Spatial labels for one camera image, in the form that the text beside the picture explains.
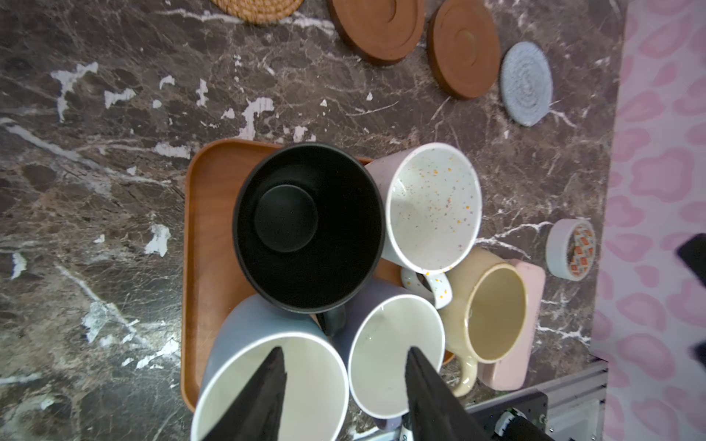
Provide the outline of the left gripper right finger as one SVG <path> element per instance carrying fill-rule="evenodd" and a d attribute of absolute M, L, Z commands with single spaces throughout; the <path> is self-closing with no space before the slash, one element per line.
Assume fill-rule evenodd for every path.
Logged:
<path fill-rule="evenodd" d="M 418 347 L 406 356 L 409 421 L 415 440 L 487 440 Z"/>

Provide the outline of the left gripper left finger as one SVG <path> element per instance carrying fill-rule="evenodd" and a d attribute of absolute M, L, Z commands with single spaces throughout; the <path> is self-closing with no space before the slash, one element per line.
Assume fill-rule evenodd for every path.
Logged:
<path fill-rule="evenodd" d="M 203 440 L 277 440 L 287 373 L 274 347 Z"/>

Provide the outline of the black cup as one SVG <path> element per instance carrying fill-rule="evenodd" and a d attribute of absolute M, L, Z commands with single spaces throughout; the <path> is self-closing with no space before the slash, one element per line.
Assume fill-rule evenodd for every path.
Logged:
<path fill-rule="evenodd" d="M 384 203 L 368 170 L 323 143 L 277 150 L 246 179 L 233 245 L 246 279 L 289 312 L 314 314 L 327 336 L 371 279 L 385 240 Z"/>

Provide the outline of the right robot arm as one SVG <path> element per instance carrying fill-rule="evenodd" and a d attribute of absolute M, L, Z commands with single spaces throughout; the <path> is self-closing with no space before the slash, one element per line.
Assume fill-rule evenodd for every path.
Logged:
<path fill-rule="evenodd" d="M 705 233 L 695 234 L 675 251 L 678 259 L 705 286 L 706 283 L 706 237 Z"/>

